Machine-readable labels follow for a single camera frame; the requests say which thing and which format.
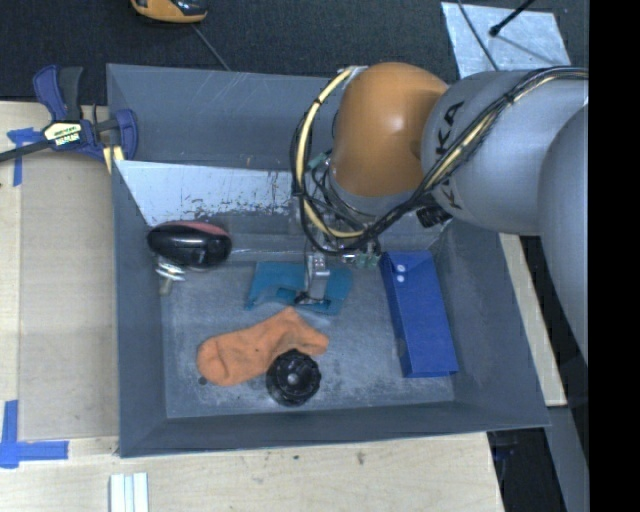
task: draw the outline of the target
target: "black computer mouse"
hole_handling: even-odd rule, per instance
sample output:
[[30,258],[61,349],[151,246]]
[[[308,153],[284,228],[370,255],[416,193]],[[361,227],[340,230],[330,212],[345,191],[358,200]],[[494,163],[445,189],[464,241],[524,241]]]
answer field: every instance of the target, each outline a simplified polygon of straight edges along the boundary
[[152,251],[172,263],[196,270],[214,267],[231,253],[229,233],[200,221],[159,224],[147,235],[147,243]]

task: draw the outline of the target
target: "blue box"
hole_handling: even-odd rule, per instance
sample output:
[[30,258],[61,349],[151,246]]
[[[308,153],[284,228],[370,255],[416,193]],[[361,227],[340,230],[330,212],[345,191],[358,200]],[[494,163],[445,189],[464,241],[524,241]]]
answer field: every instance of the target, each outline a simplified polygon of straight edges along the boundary
[[389,251],[380,270],[405,377],[443,377],[458,371],[447,312],[431,253]]

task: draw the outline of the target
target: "black round object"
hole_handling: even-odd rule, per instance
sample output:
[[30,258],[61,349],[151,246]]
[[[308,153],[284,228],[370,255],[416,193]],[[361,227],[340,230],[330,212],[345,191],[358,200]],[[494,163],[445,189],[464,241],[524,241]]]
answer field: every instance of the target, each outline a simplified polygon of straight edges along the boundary
[[267,390],[273,399],[286,407],[304,404],[320,388],[322,375],[309,356],[290,350],[278,356],[267,371]]

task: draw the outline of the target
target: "orange cloth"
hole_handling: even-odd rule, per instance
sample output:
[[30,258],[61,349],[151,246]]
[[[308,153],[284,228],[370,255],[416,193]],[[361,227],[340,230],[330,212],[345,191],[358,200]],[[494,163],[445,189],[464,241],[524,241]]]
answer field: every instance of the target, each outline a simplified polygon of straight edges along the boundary
[[329,338],[291,306],[246,329],[213,336],[198,347],[198,371],[218,386],[233,386],[265,373],[281,354],[297,349],[324,354]]

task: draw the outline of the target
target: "gray bin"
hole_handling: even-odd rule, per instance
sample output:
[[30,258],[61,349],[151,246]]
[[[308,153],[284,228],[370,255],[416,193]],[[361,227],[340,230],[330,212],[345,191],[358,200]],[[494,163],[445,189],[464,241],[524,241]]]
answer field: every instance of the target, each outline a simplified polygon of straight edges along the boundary
[[[133,109],[140,126],[136,161],[115,168],[112,182],[123,457],[548,425],[498,235],[457,221],[424,230],[413,215],[386,233],[383,245],[434,254],[458,373],[403,379],[380,273],[354,269],[338,316],[301,312],[330,338],[327,353],[317,358],[320,391],[304,406],[275,404],[263,377],[232,388],[198,382],[202,341],[283,307],[268,303],[247,311],[243,304],[255,262],[302,262],[304,236],[286,196],[289,144],[325,83],[108,67],[110,109]],[[313,151],[331,147],[340,94],[321,109]],[[260,194],[262,183],[277,183],[278,193],[259,207],[221,200],[225,176],[237,176],[250,195]],[[239,193],[229,190],[226,199]],[[146,234],[177,218],[221,224],[234,252],[222,267],[189,274],[161,298]]]

